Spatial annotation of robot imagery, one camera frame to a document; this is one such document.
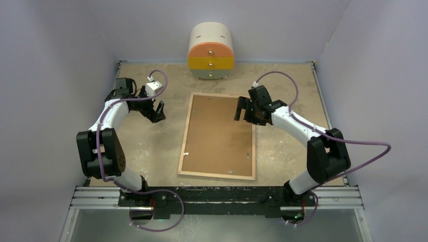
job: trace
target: round drawer cabinet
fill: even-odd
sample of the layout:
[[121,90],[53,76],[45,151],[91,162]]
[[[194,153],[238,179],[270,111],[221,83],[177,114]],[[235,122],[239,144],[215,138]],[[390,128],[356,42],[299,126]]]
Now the round drawer cabinet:
[[234,64],[232,35],[228,27],[216,22],[196,25],[190,33],[187,63],[198,78],[225,79]]

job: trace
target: cork board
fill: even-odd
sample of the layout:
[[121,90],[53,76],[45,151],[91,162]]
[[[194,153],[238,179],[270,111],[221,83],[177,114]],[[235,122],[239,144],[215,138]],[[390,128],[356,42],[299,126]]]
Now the cork board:
[[237,102],[191,93],[178,174],[255,180],[255,125],[233,120]]

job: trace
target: black mounting plate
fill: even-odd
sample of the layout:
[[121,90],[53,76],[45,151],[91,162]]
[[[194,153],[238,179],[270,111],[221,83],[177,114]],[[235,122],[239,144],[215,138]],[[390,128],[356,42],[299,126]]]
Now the black mounting plate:
[[[185,214],[198,215],[264,215],[281,218],[281,207],[296,207],[300,212],[302,201],[314,206],[309,193],[293,199],[284,199],[284,187],[149,187],[148,191],[166,189],[178,194],[184,202]],[[123,193],[120,207],[149,207],[155,204],[154,219],[169,219],[171,214],[181,214],[181,205],[173,194],[157,192],[151,195]]]

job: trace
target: yellow drawer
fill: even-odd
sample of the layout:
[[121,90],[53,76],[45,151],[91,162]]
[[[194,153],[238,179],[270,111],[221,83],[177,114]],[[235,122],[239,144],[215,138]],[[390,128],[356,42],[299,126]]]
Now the yellow drawer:
[[232,69],[233,57],[188,57],[187,63],[190,69]]

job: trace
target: orange drawer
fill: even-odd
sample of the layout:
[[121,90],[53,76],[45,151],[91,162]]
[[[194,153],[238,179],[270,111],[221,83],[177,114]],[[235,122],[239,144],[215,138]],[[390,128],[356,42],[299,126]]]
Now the orange drawer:
[[232,50],[218,42],[199,43],[189,50],[188,57],[233,57]]

